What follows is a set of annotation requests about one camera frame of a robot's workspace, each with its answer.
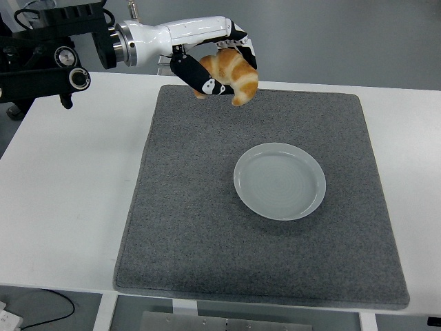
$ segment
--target robotic arm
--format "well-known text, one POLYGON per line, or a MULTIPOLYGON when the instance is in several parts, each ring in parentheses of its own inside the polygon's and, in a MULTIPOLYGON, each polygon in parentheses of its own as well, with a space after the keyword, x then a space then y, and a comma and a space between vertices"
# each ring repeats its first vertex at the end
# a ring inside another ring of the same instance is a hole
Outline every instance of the robotic arm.
POLYGON ((37 97, 59 94, 65 108, 72 107, 72 93, 90 86, 88 71, 81 66, 70 36, 92 33, 105 69, 118 62, 143 66, 154 55, 170 57, 172 72, 205 94, 232 94, 211 78, 208 71, 187 54, 203 43, 235 48, 254 68, 256 58, 247 33, 225 17, 203 17, 148 26, 139 23, 136 6, 129 1, 132 20, 115 25, 112 13, 101 3, 35 12, 39 28, 12 33, 0 15, 0 103, 13 102, 26 113, 37 97))

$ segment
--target gray floor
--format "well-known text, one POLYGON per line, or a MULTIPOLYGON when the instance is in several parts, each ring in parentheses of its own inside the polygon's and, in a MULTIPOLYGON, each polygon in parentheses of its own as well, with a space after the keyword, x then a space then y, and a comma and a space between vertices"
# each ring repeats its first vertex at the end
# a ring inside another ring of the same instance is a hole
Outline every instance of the gray floor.
MULTIPOLYGON (((60 6, 87 2, 58 0, 60 6)), ((262 81, 441 90, 440 0, 146 0, 138 5, 143 23, 152 26, 192 17, 229 17, 249 33, 262 81)), ((126 1, 108 0, 106 8, 117 22, 129 19, 126 1)), ((83 66, 105 71, 91 36, 73 39, 83 66)), ((199 59, 215 51, 213 45, 202 46, 192 55, 199 59)), ((156 61, 151 59, 144 68, 120 63, 108 71, 156 74, 156 61)), ((5 115, 8 106, 0 104, 0 157, 19 127, 5 115)), ((233 309, 221 305, 216 309, 233 309)), ((119 315, 117 322, 123 323, 122 318, 119 315)), ((78 325, 64 328, 80 329, 86 330, 78 325)))
MULTIPOLYGON (((59 291, 75 305, 75 313, 63 320, 38 325, 32 331, 93 331, 101 294, 59 291)), ((6 303, 5 310, 23 318, 21 327, 61 318, 72 311, 64 298, 34 288, 0 286, 0 301, 6 303)))
POLYGON ((436 331, 439 328, 427 325, 424 316, 376 315, 378 331, 436 331))
MULTIPOLYGON (((173 307, 170 300, 120 296, 116 303, 111 331, 140 330, 144 311, 171 313, 173 307)), ((312 325, 314 331, 360 331, 358 314, 352 312, 198 301, 198 314, 200 316, 223 317, 226 319, 312 325)))

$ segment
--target croissant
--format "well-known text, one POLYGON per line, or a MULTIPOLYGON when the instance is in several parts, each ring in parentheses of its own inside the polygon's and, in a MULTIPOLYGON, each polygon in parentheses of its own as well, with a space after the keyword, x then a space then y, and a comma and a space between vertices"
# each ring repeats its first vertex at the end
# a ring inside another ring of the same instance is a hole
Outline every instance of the croissant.
MULTIPOLYGON (((233 106, 241 106, 250 101, 257 91, 257 70, 231 48, 220 49, 215 56, 208 55, 199 61, 211 76, 223 85, 230 85, 234 90, 233 106)), ((194 90, 198 99, 205 99, 206 94, 194 90)))

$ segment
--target white plate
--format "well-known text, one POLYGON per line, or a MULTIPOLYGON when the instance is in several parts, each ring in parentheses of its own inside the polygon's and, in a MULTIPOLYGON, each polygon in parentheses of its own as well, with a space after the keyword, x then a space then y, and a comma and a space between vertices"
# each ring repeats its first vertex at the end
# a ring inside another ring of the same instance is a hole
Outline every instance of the white plate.
POLYGON ((234 168, 234 187, 243 203, 268 219, 292 221, 323 201, 325 174, 304 150, 264 143, 246 151, 234 168))

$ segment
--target cable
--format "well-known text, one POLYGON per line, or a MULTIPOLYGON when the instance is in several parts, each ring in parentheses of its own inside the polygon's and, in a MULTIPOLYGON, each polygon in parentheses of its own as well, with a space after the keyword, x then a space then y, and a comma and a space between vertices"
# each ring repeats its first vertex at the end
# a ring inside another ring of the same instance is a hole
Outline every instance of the cable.
POLYGON ((15 13, 14 13, 14 19, 15 21, 22 27, 25 28, 26 30, 30 30, 30 28, 28 26, 25 26, 18 18, 18 16, 22 13, 22 12, 31 12, 32 14, 36 14, 39 15, 39 11, 38 10, 33 10, 33 9, 18 9, 15 13))
POLYGON ((52 290, 45 290, 45 289, 43 289, 43 291, 47 291, 47 292, 51 292, 51 293, 57 294, 60 297, 63 297, 64 299, 68 300, 69 303, 72 305, 72 312, 69 315, 66 315, 66 316, 63 316, 63 317, 59 317, 58 319, 51 319, 50 321, 44 321, 44 322, 35 323, 35 324, 31 324, 31 325, 25 326, 24 328, 22 328, 22 330, 25 330, 25 329, 28 329, 28 328, 32 328, 34 326, 42 325, 42 324, 47 324, 47 323, 51 323, 51 322, 55 322, 55 321, 60 321, 61 319, 66 319, 69 316, 72 316, 74 314, 74 312, 75 312, 75 304, 67 296, 65 296, 64 294, 58 293, 56 291, 52 291, 52 290))
POLYGON ((107 3, 107 0, 101 0, 101 2, 100 2, 101 7, 103 7, 104 14, 107 14, 108 17, 110 18, 110 22, 107 23, 107 26, 109 28, 112 28, 115 25, 115 16, 110 12, 110 10, 104 9, 104 6, 106 3, 107 3))

